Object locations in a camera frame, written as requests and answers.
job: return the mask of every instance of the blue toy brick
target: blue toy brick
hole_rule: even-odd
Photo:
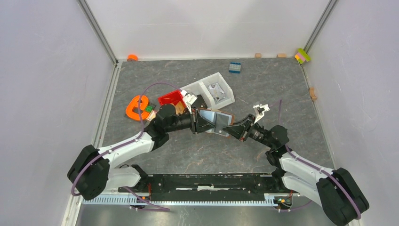
[[[241,71],[241,63],[230,62],[229,72],[239,74]]]

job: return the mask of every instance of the white bin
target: white bin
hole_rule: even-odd
[[[212,85],[216,82],[219,83],[219,86],[226,93],[226,98],[220,100],[219,102],[216,102],[214,100],[208,90],[209,85]],[[208,105],[208,109],[211,110],[219,110],[222,107],[226,107],[227,105],[234,103],[235,101],[233,90],[230,88],[230,86],[227,84],[227,82],[224,80],[219,72],[198,80],[194,83],[191,83],[190,85],[184,86],[181,89],[184,89],[187,92],[195,95],[201,94],[204,98],[205,103]]]

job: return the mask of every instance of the robotic arm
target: robotic arm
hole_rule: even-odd
[[[139,134],[99,149],[88,145],[81,151],[68,172],[68,178],[73,183],[77,180],[76,188],[84,199],[91,200],[103,191],[122,186],[136,186],[141,178],[140,172],[133,167],[118,169],[117,166],[162,146],[169,140],[168,132],[190,129],[192,133],[198,134],[215,127],[214,123],[200,115],[195,96],[185,92],[182,94],[189,109],[186,113],[176,115],[173,105],[162,105],[156,117]],[[269,110],[268,105],[255,105],[254,110],[255,115],[249,114],[233,125],[223,127],[223,131],[241,142],[251,138],[270,148],[266,156],[269,163],[277,167],[272,173],[277,186],[308,197],[320,205],[337,225],[347,224],[356,218],[357,212],[342,191],[322,173],[324,171],[339,181],[360,212],[369,208],[367,200],[348,171],[343,168],[323,168],[303,158],[298,161],[299,156],[286,146],[289,141],[286,128],[276,125],[266,130],[257,123]],[[82,169],[95,158],[98,159],[77,178]]]

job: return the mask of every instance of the wall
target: wall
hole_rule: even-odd
[[[60,225],[112,64],[74,0],[0,2],[0,225]]]
[[[365,225],[399,212],[398,1],[339,1],[305,66],[337,167],[370,202]]]
[[[87,0],[115,55],[139,58],[292,56],[328,0]]]

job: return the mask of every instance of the red container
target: red container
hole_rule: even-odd
[[[180,94],[179,90],[175,90],[171,93],[168,93],[166,95],[159,97],[158,101],[159,101],[160,105],[173,104],[175,106],[179,102],[182,102],[184,108],[186,107],[186,105],[183,102],[183,96],[182,96],[182,94]]]

